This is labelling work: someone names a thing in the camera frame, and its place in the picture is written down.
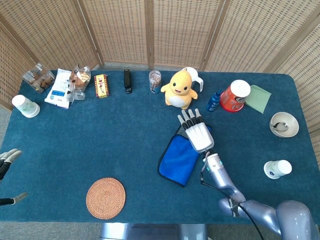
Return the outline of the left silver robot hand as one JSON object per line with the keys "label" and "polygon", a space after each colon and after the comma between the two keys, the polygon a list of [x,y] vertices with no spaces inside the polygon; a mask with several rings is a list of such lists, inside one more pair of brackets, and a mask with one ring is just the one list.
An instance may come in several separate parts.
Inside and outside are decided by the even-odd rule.
{"label": "left silver robot hand", "polygon": [[[11,149],[8,152],[3,152],[0,154],[0,181],[2,181],[7,174],[10,166],[13,162],[22,154],[21,150],[16,148]],[[15,197],[1,198],[0,205],[15,205],[25,199],[28,196],[27,192],[23,192]]]}

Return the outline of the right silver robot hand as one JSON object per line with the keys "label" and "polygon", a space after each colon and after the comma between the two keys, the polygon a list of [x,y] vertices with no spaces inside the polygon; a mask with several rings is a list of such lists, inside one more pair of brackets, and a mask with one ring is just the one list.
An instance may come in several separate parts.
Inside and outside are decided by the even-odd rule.
{"label": "right silver robot hand", "polygon": [[198,108],[182,109],[177,118],[196,152],[204,153],[214,147],[214,139]]}

